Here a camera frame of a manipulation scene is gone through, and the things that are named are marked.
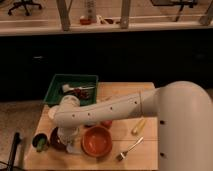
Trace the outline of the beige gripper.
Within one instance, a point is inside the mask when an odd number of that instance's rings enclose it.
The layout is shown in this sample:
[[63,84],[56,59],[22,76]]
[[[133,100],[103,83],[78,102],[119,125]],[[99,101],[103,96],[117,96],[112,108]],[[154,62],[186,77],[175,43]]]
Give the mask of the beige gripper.
[[74,128],[59,128],[57,131],[57,135],[62,144],[67,145],[71,143],[78,135],[79,129],[77,127]]

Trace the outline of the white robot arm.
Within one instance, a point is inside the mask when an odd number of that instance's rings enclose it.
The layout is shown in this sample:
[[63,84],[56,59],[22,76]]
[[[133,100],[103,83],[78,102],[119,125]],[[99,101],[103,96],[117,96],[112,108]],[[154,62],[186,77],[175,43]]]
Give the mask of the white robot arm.
[[213,100],[193,82],[176,81],[82,107],[65,102],[54,122],[66,129],[141,116],[158,118],[159,171],[213,171]]

